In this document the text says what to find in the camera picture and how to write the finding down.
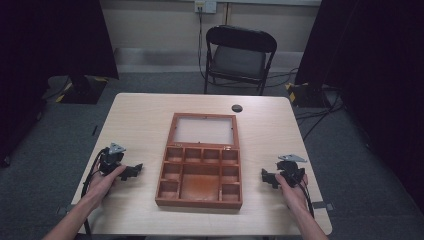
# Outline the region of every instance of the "chair backrest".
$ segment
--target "chair backrest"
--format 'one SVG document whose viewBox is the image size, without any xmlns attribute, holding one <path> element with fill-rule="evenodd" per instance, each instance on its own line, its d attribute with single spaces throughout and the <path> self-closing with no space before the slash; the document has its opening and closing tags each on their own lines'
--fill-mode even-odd
<svg viewBox="0 0 424 240">
<path fill-rule="evenodd" d="M 206 33 L 206 42 L 208 48 L 212 43 L 265 53 L 273 53 L 277 50 L 277 41 L 268 33 L 229 25 L 219 25 L 209 29 Z"/>
</svg>

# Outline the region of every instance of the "wooden tray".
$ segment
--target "wooden tray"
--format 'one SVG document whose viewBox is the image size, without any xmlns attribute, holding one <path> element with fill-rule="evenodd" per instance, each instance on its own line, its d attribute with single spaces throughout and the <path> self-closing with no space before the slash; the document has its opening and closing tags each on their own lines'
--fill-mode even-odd
<svg viewBox="0 0 424 240">
<path fill-rule="evenodd" d="M 240 149 L 234 115 L 175 113 L 155 201 L 159 206 L 240 209 Z"/>
</svg>

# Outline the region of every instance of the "baseboard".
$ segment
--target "baseboard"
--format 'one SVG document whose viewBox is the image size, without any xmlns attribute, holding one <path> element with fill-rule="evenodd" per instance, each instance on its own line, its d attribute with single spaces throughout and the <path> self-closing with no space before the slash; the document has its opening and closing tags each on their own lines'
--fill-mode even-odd
<svg viewBox="0 0 424 240">
<path fill-rule="evenodd" d="M 114 51 L 118 72 L 197 72 L 199 58 L 192 50 L 146 50 L 116 48 Z M 299 67 L 303 52 L 277 52 L 271 72 L 288 72 Z M 201 68 L 204 71 L 206 52 L 202 52 Z"/>
</svg>

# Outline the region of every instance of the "black curtain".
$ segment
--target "black curtain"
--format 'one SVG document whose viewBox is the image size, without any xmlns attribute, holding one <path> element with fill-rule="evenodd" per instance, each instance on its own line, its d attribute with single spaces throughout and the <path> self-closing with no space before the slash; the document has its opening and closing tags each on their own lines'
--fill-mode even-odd
<svg viewBox="0 0 424 240">
<path fill-rule="evenodd" d="M 340 87 L 424 212 L 424 1 L 323 0 L 296 84 Z"/>
<path fill-rule="evenodd" d="M 118 79 L 98 0 L 2 0 L 0 47 L 0 160 L 33 123 L 51 76 Z"/>
</svg>

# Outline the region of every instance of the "tray compartment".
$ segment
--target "tray compartment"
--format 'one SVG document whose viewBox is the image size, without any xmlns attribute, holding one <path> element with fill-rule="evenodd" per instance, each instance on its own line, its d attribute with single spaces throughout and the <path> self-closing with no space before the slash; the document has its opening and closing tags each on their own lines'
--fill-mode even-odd
<svg viewBox="0 0 424 240">
<path fill-rule="evenodd" d="M 219 164 L 219 150 L 217 149 L 205 149 L 203 151 L 203 162 L 204 163 L 212 163 Z"/>
<path fill-rule="evenodd" d="M 162 169 L 162 179 L 166 180 L 176 180 L 180 179 L 181 175 L 181 165 L 165 163 Z"/>
<path fill-rule="evenodd" d="M 182 162 L 183 160 L 183 149 L 168 147 L 166 149 L 165 161 L 168 162 Z"/>
<path fill-rule="evenodd" d="M 237 150 L 222 151 L 222 164 L 238 164 L 239 152 Z"/>
<path fill-rule="evenodd" d="M 219 167 L 210 165 L 184 165 L 181 199 L 218 201 Z"/>
<path fill-rule="evenodd" d="M 158 191 L 159 198 L 177 199 L 178 182 L 161 181 Z"/>
<path fill-rule="evenodd" d="M 239 168 L 238 167 L 222 167 L 222 183 L 236 183 L 239 182 Z"/>
<path fill-rule="evenodd" d="M 187 148 L 185 150 L 185 162 L 200 163 L 202 159 L 202 149 L 200 148 Z"/>
<path fill-rule="evenodd" d="M 222 184 L 222 201 L 239 202 L 241 199 L 240 185 Z"/>
</svg>

